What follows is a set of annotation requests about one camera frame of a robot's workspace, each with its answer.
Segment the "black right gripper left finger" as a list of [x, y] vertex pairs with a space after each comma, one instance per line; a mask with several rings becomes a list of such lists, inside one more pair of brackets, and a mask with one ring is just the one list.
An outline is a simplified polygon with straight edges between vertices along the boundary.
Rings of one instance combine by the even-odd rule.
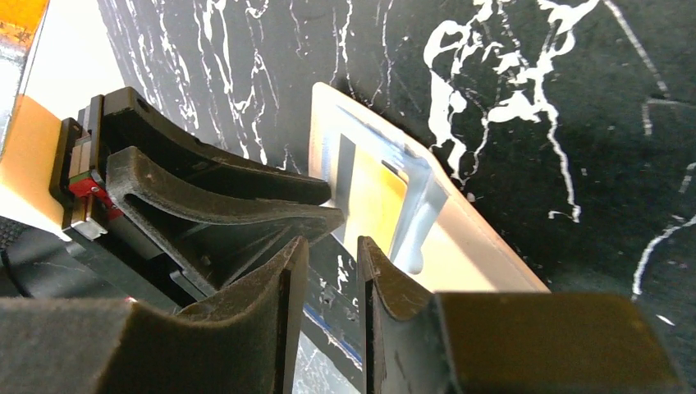
[[309, 245], [175, 315], [109, 299], [1, 301], [4, 393], [289, 393]]

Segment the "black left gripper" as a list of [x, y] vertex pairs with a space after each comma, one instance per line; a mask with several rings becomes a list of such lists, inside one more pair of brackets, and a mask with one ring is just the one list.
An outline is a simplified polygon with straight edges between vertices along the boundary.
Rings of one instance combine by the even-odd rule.
[[18, 99], [1, 161], [3, 296], [79, 283], [178, 312], [344, 222], [326, 181], [206, 144], [131, 87], [84, 115]]

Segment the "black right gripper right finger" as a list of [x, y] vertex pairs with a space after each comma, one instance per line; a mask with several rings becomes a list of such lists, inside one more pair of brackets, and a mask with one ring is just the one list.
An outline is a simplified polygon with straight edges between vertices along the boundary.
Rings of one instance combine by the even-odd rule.
[[606, 293], [430, 292], [357, 241], [365, 393], [683, 393], [662, 339]]

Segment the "beige leather card holder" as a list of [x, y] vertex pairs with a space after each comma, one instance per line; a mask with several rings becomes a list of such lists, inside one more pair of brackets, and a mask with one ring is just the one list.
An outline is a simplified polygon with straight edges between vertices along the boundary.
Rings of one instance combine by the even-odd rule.
[[406, 183], [386, 253], [400, 270], [430, 291], [547, 290], [426, 148], [377, 113], [319, 82], [312, 88], [309, 174], [329, 184], [330, 207], [338, 208], [337, 166], [343, 136]]

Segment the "yellow credit card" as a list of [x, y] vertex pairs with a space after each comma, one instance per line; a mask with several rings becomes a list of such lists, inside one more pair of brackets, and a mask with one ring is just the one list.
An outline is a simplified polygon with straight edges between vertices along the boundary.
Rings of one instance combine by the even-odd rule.
[[360, 236], [371, 237], [384, 253], [389, 252], [405, 192], [406, 183], [381, 160], [341, 138], [336, 203], [346, 223], [337, 238], [353, 256]]

